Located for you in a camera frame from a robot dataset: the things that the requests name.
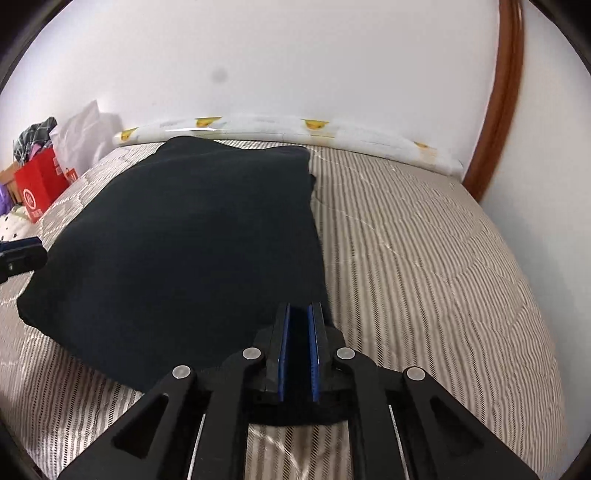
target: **metal bolt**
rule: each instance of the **metal bolt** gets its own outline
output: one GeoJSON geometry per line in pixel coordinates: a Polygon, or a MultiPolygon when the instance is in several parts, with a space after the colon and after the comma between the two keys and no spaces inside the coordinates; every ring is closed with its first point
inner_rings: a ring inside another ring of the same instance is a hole
{"type": "Polygon", "coordinates": [[[187,367],[187,365],[179,365],[173,369],[173,377],[178,378],[179,380],[181,378],[187,378],[190,373],[191,369],[187,367]]]}
{"type": "Polygon", "coordinates": [[[407,370],[407,377],[411,380],[420,382],[425,379],[425,370],[419,367],[411,367],[407,370]]]}
{"type": "Polygon", "coordinates": [[[252,346],[244,350],[242,356],[247,360],[256,360],[261,356],[261,351],[257,347],[252,346]]]}
{"type": "Polygon", "coordinates": [[[341,360],[351,360],[355,356],[355,350],[349,348],[348,346],[344,346],[343,348],[339,348],[336,351],[336,356],[338,356],[341,360]]]}

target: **bed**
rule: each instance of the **bed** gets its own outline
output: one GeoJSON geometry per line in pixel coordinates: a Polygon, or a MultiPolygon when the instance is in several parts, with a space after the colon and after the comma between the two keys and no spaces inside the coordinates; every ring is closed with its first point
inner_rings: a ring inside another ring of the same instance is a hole
{"type": "MultiPolygon", "coordinates": [[[[276,142],[225,141],[241,148],[276,142]]],[[[46,248],[117,174],[160,144],[116,149],[32,227],[46,248]]],[[[428,371],[541,478],[566,438],[554,346],[508,247],[459,181],[308,146],[335,323],[379,365],[428,371]]],[[[18,318],[29,276],[0,287],[0,411],[54,479],[141,393],[84,366],[18,318]]],[[[350,478],[347,427],[251,426],[246,478],[350,478]]]]}

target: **pile of clothes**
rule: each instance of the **pile of clothes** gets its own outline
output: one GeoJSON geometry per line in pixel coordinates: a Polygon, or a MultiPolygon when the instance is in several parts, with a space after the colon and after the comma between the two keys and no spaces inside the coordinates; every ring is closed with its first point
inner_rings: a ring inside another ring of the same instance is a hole
{"type": "Polygon", "coordinates": [[[23,166],[40,151],[53,146],[49,133],[57,126],[52,116],[40,124],[31,125],[18,136],[14,144],[14,158],[23,166]]]}

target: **purple cloth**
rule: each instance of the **purple cloth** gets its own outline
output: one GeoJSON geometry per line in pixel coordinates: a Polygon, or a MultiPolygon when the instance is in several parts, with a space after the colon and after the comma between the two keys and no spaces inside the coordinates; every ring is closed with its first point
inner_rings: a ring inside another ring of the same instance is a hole
{"type": "Polygon", "coordinates": [[[14,202],[6,185],[0,185],[0,215],[6,215],[14,207],[14,202]]]}

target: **wooden bed frame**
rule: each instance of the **wooden bed frame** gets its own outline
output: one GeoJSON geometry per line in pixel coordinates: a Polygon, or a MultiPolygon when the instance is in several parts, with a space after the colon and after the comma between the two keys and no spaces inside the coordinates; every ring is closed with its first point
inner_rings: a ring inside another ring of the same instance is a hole
{"type": "Polygon", "coordinates": [[[499,47],[495,83],[476,144],[464,178],[466,190],[482,200],[501,159],[517,106],[523,71],[524,26],[521,0],[499,0],[499,47]]]}

